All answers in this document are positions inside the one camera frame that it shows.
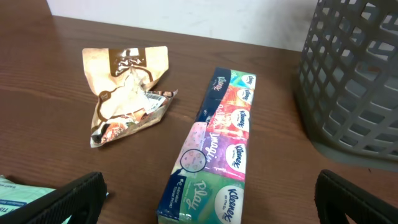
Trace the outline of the colourful Kleenex tissue multipack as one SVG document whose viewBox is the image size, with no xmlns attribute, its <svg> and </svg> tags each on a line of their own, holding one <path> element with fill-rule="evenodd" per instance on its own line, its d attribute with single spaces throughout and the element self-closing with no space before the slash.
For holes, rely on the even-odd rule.
<svg viewBox="0 0 398 224">
<path fill-rule="evenodd" d="M 216 68 L 157 207 L 158 223 L 241 223 L 255 87 L 255 74 Z"/>
</svg>

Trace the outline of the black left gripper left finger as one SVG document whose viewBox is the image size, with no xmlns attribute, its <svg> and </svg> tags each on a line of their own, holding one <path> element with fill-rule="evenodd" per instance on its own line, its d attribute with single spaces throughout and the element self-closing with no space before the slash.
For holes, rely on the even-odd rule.
<svg viewBox="0 0 398 224">
<path fill-rule="evenodd" d="M 101 172 L 90 172 L 1 216 L 1 223 L 96 223 L 108 196 Z"/>
</svg>

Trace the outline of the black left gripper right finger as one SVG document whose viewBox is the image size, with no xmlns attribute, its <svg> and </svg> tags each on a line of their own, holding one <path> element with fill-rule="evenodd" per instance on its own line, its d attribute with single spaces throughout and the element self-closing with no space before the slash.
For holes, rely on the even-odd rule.
<svg viewBox="0 0 398 224">
<path fill-rule="evenodd" d="M 397 224 L 397 208 L 327 169 L 318 175 L 315 205 L 321 224 Z"/>
</svg>

